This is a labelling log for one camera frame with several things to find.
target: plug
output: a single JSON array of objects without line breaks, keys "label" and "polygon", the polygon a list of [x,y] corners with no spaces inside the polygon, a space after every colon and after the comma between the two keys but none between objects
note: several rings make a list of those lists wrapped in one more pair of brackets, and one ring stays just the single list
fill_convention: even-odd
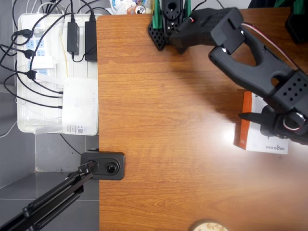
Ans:
[{"label": "plug", "polygon": [[35,56],[35,53],[34,53],[33,50],[22,51],[22,53],[24,53],[24,55],[27,59],[30,59],[32,56]]},{"label": "plug", "polygon": [[25,38],[29,39],[32,37],[32,31],[29,29],[19,30],[19,31],[14,32],[13,35],[15,36],[22,35]]},{"label": "plug", "polygon": [[74,17],[67,23],[67,52],[79,55],[79,26]]},{"label": "plug", "polygon": [[90,20],[85,25],[85,60],[97,62],[96,20],[91,14]]},{"label": "plug", "polygon": [[26,76],[28,77],[28,79],[35,79],[36,73],[37,73],[36,71],[30,70],[26,73]]}]

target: black tripod arm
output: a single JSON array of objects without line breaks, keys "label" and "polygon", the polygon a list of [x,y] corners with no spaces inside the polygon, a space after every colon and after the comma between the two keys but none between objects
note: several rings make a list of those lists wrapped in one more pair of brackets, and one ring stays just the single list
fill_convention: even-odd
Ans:
[{"label": "black tripod arm", "polygon": [[83,185],[92,178],[98,166],[89,161],[70,173],[53,189],[31,202],[23,211],[0,227],[0,231],[39,231],[76,201]]}]

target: screw hole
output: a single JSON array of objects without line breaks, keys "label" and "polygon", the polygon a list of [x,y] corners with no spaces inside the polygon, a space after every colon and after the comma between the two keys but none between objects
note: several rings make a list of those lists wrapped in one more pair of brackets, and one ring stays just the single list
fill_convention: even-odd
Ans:
[{"label": "screw hole", "polygon": [[177,5],[174,2],[171,2],[168,4],[168,9],[171,11],[175,10],[176,7]]}]

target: white plastic tray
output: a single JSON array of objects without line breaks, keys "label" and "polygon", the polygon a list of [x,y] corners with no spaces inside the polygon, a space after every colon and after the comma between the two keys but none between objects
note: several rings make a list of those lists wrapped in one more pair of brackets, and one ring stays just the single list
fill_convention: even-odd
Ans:
[{"label": "white plastic tray", "polygon": [[[41,18],[43,14],[23,14],[18,19],[18,30],[21,29],[32,29],[33,24]],[[58,19],[60,14],[52,14],[42,20],[42,24],[45,27],[50,26],[56,19]],[[79,41],[79,55],[75,56],[75,60],[80,60],[85,53],[85,37],[84,37],[84,29],[85,22],[89,20],[89,14],[75,14],[75,20],[80,27],[80,41]],[[80,63],[74,63],[72,61],[71,54],[66,52],[66,38],[67,38],[67,22],[70,21],[70,16],[65,17],[64,29],[63,29],[63,45],[65,49],[65,53],[67,56],[67,64],[68,64],[68,76],[73,78],[92,78],[98,79],[97,73],[97,63],[96,62],[86,62],[85,60]],[[52,55],[52,59],[54,61],[55,69],[51,71],[49,74],[56,78],[65,78],[66,77],[66,64],[64,51],[61,46],[60,41],[60,33],[61,33],[62,24],[59,23],[55,25],[48,34],[44,37],[46,44],[46,52]],[[25,42],[25,38],[22,36],[18,37],[18,43]],[[25,58],[22,53],[18,53],[17,55],[17,69],[19,71],[28,71],[28,62],[29,60]],[[31,89],[38,91],[47,95],[58,95],[52,93],[37,84],[33,83],[31,80],[27,78],[27,76],[23,74],[19,74],[22,81],[29,86]],[[61,85],[56,85],[48,82],[41,82],[41,84],[52,90],[62,90]],[[28,89],[26,89],[20,81],[17,81],[17,94],[20,97],[29,99],[31,101],[58,106],[62,105],[62,99],[53,99],[44,96],[40,96],[35,94]],[[44,128],[60,128],[62,124],[62,110],[57,108],[47,108],[38,106],[32,103],[28,103],[24,100],[17,99],[17,120],[18,120],[18,128],[22,132],[33,132],[36,133],[36,130],[44,130]],[[52,131],[55,133],[62,133],[61,130]]]}]

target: black metal stand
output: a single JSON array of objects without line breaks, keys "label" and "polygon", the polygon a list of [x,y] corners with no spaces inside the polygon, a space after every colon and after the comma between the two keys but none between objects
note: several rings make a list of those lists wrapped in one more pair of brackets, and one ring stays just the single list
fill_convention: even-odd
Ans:
[{"label": "black metal stand", "polygon": [[0,227],[0,231],[39,231],[67,209],[84,191],[90,180],[121,180],[124,177],[123,153],[87,152],[78,171],[31,202],[23,211]]}]

